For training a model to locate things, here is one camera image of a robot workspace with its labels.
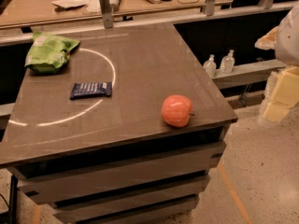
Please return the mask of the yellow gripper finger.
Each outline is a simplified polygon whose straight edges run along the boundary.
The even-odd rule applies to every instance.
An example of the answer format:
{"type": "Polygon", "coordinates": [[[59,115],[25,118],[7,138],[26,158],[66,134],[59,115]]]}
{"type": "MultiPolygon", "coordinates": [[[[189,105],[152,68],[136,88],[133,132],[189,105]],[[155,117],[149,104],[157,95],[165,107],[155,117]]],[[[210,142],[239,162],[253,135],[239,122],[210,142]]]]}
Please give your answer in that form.
{"type": "Polygon", "coordinates": [[[267,79],[260,119],[264,122],[281,122],[299,103],[299,67],[288,66],[272,72],[267,79]]]}

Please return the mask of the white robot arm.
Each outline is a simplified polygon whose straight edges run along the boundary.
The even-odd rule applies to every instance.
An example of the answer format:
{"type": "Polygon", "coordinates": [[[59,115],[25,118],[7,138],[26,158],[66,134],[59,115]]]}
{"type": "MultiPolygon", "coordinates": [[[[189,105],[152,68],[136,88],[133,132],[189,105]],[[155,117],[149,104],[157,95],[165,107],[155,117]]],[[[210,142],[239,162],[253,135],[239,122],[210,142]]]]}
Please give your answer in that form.
{"type": "Polygon", "coordinates": [[[291,9],[279,26],[259,38],[255,47],[273,49],[276,59],[286,64],[268,78],[260,108],[263,120],[278,123],[299,103],[299,5],[291,9]]]}

